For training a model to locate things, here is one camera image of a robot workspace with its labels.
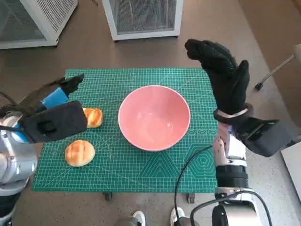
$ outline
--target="black glove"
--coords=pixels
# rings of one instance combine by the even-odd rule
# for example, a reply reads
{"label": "black glove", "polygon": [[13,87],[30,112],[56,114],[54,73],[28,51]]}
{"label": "black glove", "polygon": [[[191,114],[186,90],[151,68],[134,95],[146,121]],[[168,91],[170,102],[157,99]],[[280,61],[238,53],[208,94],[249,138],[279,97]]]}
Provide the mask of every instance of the black glove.
{"label": "black glove", "polygon": [[217,108],[226,114],[235,114],[245,107],[249,84],[249,63],[239,66],[230,51],[219,43],[189,39],[185,43],[187,56],[198,60],[209,75]]}

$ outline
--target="white sneaker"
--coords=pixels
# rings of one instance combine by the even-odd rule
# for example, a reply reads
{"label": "white sneaker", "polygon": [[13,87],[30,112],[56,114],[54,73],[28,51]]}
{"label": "white sneaker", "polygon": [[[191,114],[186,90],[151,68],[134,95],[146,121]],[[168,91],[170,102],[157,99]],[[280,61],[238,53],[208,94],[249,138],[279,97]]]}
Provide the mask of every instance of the white sneaker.
{"label": "white sneaker", "polygon": [[142,226],[146,225],[146,221],[145,221],[145,215],[142,211],[137,211],[133,214],[133,217],[136,218],[138,220],[138,222],[141,223]]}
{"label": "white sneaker", "polygon": [[[184,217],[185,213],[181,207],[178,207],[178,213],[179,217]],[[175,214],[175,208],[173,208],[173,211],[171,211],[170,215],[170,226],[174,226],[174,223],[178,220],[177,215]]]}

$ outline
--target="floor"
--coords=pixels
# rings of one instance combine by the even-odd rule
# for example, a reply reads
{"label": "floor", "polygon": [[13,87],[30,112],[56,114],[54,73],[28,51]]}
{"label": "floor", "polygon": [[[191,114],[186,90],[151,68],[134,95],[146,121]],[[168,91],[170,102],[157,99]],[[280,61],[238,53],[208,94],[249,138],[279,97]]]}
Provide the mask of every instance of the floor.
{"label": "floor", "polygon": [[[79,7],[64,30],[57,48],[32,48],[0,52],[0,88],[16,100],[42,84],[62,77],[67,68],[89,67],[199,67],[186,57],[188,38],[218,41],[228,47],[237,61],[250,62],[251,82],[247,101],[262,118],[279,118],[292,123],[273,80],[259,93],[253,85],[268,71],[259,45],[238,0],[184,1],[181,35],[178,39],[129,40],[114,43],[103,8],[80,0]],[[41,145],[36,145],[39,153]],[[301,224],[301,203],[296,198],[281,154],[267,159],[247,152],[250,185],[259,192],[271,211],[275,226]],[[197,203],[213,194],[198,194]],[[189,215],[195,205],[179,205]],[[149,225],[168,225],[173,207],[172,194],[115,194],[106,202],[101,193],[38,193],[28,187],[17,205],[14,225],[111,226],[117,217],[136,210],[147,215]],[[212,207],[197,214],[201,225],[210,225]],[[264,211],[260,207],[264,226]]]}
{"label": "floor", "polygon": [[[300,0],[239,0],[268,66],[273,69],[293,53],[301,43]],[[301,127],[301,67],[293,60],[274,78],[292,120]]]}

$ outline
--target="blue part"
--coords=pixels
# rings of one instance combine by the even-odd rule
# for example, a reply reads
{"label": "blue part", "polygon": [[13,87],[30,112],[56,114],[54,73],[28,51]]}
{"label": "blue part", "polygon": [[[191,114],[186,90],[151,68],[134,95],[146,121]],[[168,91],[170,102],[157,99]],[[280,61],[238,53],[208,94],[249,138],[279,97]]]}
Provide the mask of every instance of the blue part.
{"label": "blue part", "polygon": [[[20,128],[19,123],[16,124],[16,126],[14,126],[15,128]],[[26,139],[26,137],[23,135],[23,133],[21,132],[12,132],[15,133],[16,135],[18,135],[18,137],[20,138],[20,140],[22,140],[24,143],[28,143],[28,140]]]}
{"label": "blue part", "polygon": [[53,108],[68,101],[68,97],[61,88],[57,88],[55,91],[50,93],[47,97],[42,100],[42,104],[47,108]]}

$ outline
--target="bread roll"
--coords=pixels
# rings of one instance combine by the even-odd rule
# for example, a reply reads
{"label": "bread roll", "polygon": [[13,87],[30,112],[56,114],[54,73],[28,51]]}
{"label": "bread roll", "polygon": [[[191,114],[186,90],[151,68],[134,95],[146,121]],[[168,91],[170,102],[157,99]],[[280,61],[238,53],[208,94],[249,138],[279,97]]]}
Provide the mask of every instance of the bread roll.
{"label": "bread roll", "polygon": [[65,160],[71,166],[84,166],[92,161],[95,149],[85,140],[76,140],[65,150]]}
{"label": "bread roll", "polygon": [[103,122],[102,110],[97,108],[83,108],[85,116],[87,118],[87,128],[96,128],[101,126]]}

